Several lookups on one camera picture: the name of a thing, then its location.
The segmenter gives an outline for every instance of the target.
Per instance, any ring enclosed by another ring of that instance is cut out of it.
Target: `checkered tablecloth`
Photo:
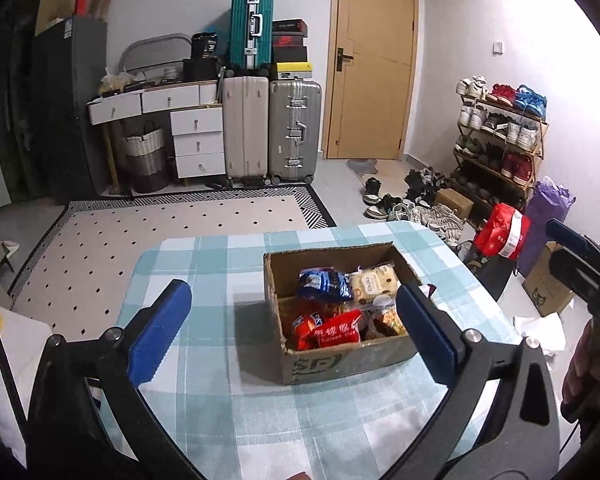
[[[392,242],[436,305],[461,328],[489,340],[520,337],[455,254],[428,229],[407,221],[244,236],[174,238],[136,265],[118,323],[149,306],[172,278],[192,288],[192,309],[154,380],[140,387],[176,444],[209,479],[373,480],[404,452],[446,389],[419,355],[372,372],[322,383],[280,384],[278,351],[264,304],[265,252]],[[494,381],[456,452],[475,441]],[[115,446],[130,453],[103,402]]]

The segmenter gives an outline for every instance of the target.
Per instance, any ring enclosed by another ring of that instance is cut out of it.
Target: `desk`
[[[209,478],[376,480],[404,452],[442,399],[419,355],[365,374],[283,386],[262,255],[312,247],[392,242],[432,300],[462,329],[495,342],[520,336],[455,254],[433,232],[407,221],[309,231],[164,241],[139,259],[118,325],[149,306],[172,278],[192,288],[189,316],[151,383],[147,403],[181,450]],[[486,388],[456,450],[475,441],[490,405]],[[110,409],[102,421],[128,452]]]
[[[88,103],[91,124],[102,124],[112,193],[120,193],[120,180],[109,123],[159,111],[171,112],[178,177],[223,174],[222,105],[217,92],[217,81],[199,81],[135,90]]]

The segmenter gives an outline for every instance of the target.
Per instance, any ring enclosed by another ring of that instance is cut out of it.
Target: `laundry basket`
[[[169,183],[167,173],[167,157],[164,149],[164,134],[162,128],[152,128],[141,136],[127,137],[125,148],[132,177],[132,186],[138,193],[152,193]]]

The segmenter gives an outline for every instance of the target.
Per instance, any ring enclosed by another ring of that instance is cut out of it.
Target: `wooden door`
[[[416,0],[338,0],[328,158],[402,156],[415,20]]]

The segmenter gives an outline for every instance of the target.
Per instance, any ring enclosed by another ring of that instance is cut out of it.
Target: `rug border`
[[[16,285],[21,280],[22,275],[25,272],[28,272],[30,274],[31,271],[33,270],[31,268],[27,269],[27,266],[29,266],[29,264],[31,263],[31,261],[35,258],[36,253],[40,250],[40,247],[42,247],[42,245],[45,244],[45,241],[49,237],[49,235],[62,222],[62,220],[64,219],[64,216],[69,211],[71,211],[70,207],[71,207],[72,203],[75,203],[75,202],[100,202],[100,201],[112,201],[112,200],[116,201],[116,200],[120,200],[120,201],[125,201],[125,202],[128,203],[129,206],[132,206],[133,202],[134,202],[134,200],[136,198],[158,198],[158,197],[168,197],[168,196],[179,196],[179,195],[183,195],[183,194],[203,194],[203,193],[214,193],[214,192],[232,192],[232,191],[240,191],[240,190],[244,190],[244,191],[256,191],[257,192],[257,191],[263,191],[263,190],[267,190],[267,189],[298,188],[298,187],[303,187],[303,188],[305,188],[308,191],[309,195],[311,196],[312,200],[314,201],[315,205],[317,206],[318,211],[320,212],[322,218],[324,219],[325,223],[327,224],[327,227],[336,227],[336,223],[333,221],[333,217],[330,215],[330,213],[327,210],[326,206],[322,203],[322,200],[320,200],[320,197],[318,197],[318,194],[315,192],[315,189],[310,184],[306,184],[304,182],[296,182],[296,183],[292,183],[292,184],[281,184],[279,186],[267,186],[267,187],[258,188],[258,189],[244,189],[244,188],[240,188],[240,187],[235,188],[235,189],[198,189],[198,190],[192,190],[192,191],[178,191],[178,192],[174,192],[174,193],[156,193],[156,194],[151,194],[151,195],[134,195],[132,198],[128,198],[128,197],[124,197],[124,196],[101,196],[101,197],[98,197],[98,198],[94,198],[92,200],[72,200],[71,202],[69,202],[68,204],[66,204],[64,206],[64,209],[58,215],[58,218],[56,218],[56,220],[51,224],[51,227],[49,227],[49,229],[46,230],[46,232],[42,236],[42,238],[40,238],[40,240],[38,241],[38,243],[36,244],[36,246],[29,253],[29,256],[27,256],[27,259],[24,261],[24,263],[20,267],[20,270],[18,270],[15,278],[11,282],[11,285],[10,285],[8,291],[7,291],[7,294],[13,300],[11,308],[13,308],[13,305],[15,304],[15,300],[17,298],[17,295],[14,296],[14,293],[13,293],[14,290],[16,289]],[[231,199],[218,198],[216,200],[231,200]]]

